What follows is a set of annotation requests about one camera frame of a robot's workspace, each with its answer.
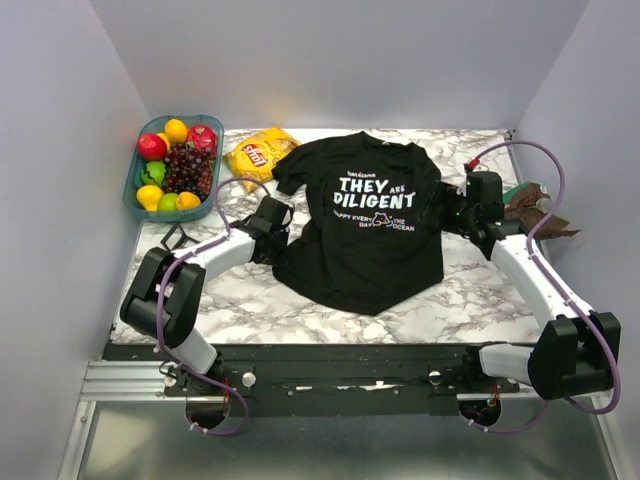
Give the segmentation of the black printed t-shirt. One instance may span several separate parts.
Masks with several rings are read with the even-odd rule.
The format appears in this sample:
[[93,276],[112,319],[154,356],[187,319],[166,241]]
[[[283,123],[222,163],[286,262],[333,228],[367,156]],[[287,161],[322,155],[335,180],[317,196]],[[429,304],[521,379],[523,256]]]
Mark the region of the black printed t-shirt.
[[295,148],[272,171],[310,219],[274,277],[329,308],[375,316],[440,283],[441,234],[419,220],[441,179],[426,150],[359,132]]

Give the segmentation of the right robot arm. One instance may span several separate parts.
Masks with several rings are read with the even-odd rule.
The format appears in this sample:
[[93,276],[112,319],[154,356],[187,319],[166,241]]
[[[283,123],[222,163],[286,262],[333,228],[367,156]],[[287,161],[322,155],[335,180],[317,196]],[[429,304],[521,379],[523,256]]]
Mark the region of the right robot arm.
[[617,390],[621,325],[573,292],[517,219],[505,218],[502,182],[494,172],[470,172],[466,189],[436,183],[422,211],[429,227],[469,240],[524,299],[541,328],[532,347],[487,343],[469,350],[460,379],[480,392],[496,378],[531,386],[544,400]]

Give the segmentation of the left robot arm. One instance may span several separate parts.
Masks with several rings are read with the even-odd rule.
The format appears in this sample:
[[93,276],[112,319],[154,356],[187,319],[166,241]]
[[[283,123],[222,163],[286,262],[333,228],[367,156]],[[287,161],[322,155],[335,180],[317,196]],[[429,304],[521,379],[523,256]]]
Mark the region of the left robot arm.
[[197,393],[214,393],[223,376],[220,354],[195,326],[206,283],[236,266],[280,264],[293,212],[267,196],[255,213],[232,222],[210,240],[174,251],[154,247],[143,257],[120,319],[156,340],[162,352],[182,364]]

